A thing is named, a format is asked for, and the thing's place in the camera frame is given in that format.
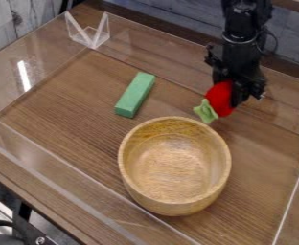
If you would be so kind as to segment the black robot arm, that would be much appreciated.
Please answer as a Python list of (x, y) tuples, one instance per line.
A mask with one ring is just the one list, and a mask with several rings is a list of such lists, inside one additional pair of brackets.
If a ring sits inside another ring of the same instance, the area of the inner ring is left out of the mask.
[(231, 80), (230, 105), (237, 107), (249, 97), (262, 98), (266, 77), (261, 57), (267, 36), (266, 23), (273, 18), (271, 0), (222, 0), (225, 15), (223, 44), (207, 46), (205, 62), (213, 67), (215, 84)]

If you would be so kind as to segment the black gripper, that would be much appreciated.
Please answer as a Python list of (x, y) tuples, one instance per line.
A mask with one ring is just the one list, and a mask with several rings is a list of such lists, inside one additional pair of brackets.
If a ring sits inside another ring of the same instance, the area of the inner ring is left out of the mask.
[(213, 67), (213, 80), (218, 84), (231, 80), (231, 106), (237, 107), (249, 97), (261, 99), (266, 78), (259, 68), (266, 35), (250, 37), (223, 33), (222, 45), (207, 45), (205, 62)]

